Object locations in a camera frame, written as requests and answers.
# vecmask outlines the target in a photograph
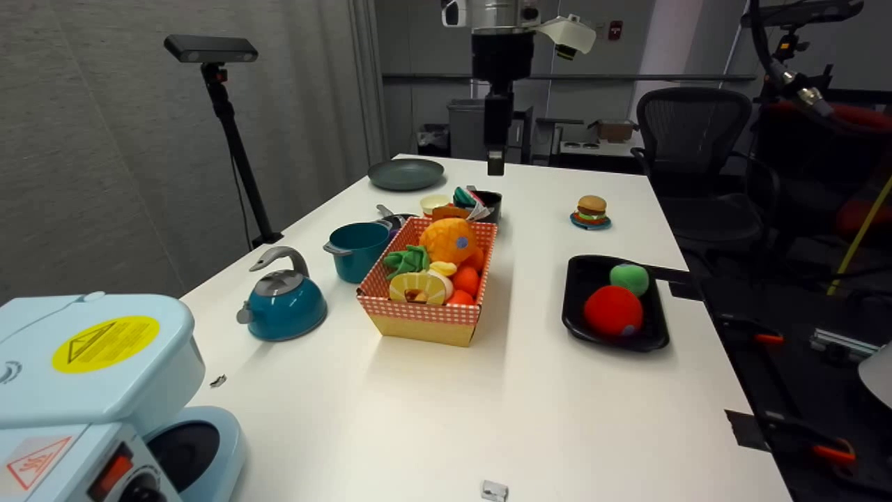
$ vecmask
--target blue teapot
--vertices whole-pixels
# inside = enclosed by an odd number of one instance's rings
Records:
[[[328,316],[327,297],[310,278],[306,261],[295,249],[272,244],[267,249],[250,269],[261,269],[278,256],[290,256],[293,269],[272,269],[261,276],[244,306],[237,311],[240,322],[249,322],[250,335],[258,339],[293,339]]]

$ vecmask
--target teapot handle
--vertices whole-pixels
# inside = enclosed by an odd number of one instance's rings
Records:
[[[290,249],[290,244],[272,244],[272,249],[267,249],[267,250],[250,264],[250,269],[261,269],[261,267],[267,267],[271,261],[275,261],[278,256],[290,256],[290,267],[293,267],[295,274],[302,274],[302,276],[310,276],[310,267],[306,267],[304,256],[302,256],[295,249]]]

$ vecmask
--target sticker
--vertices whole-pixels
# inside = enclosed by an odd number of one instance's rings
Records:
[[[5,462],[5,473],[14,480],[19,491],[34,491],[34,486],[44,480],[44,473],[56,466],[56,459],[66,451],[70,444],[70,434],[31,438]]]
[[[62,342],[52,368],[62,373],[105,371],[144,352],[158,332],[161,322],[148,316],[99,321]]]

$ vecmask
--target blue cup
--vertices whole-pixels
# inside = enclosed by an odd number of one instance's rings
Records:
[[[334,256],[338,276],[360,285],[388,242],[389,230],[381,223],[352,223],[328,233],[327,250]]]

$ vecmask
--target wicker basket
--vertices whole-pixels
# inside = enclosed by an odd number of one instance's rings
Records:
[[[491,267],[491,254],[497,242],[497,226],[494,223],[470,223],[470,230],[477,237],[477,244],[486,249],[486,264],[483,264],[483,278],[479,278],[479,293],[477,304],[445,304],[445,306],[431,306],[431,304],[401,304],[388,297],[388,267],[385,256],[389,250],[401,250],[406,244],[414,244],[421,230],[430,226],[423,216],[413,216],[401,226],[401,230],[389,239],[378,261],[367,269],[362,278],[356,296],[374,327],[385,338],[413,338],[413,339],[431,339],[431,342],[445,342],[445,346],[469,346],[477,332],[479,309],[486,302],[486,285],[488,285],[488,267]]]

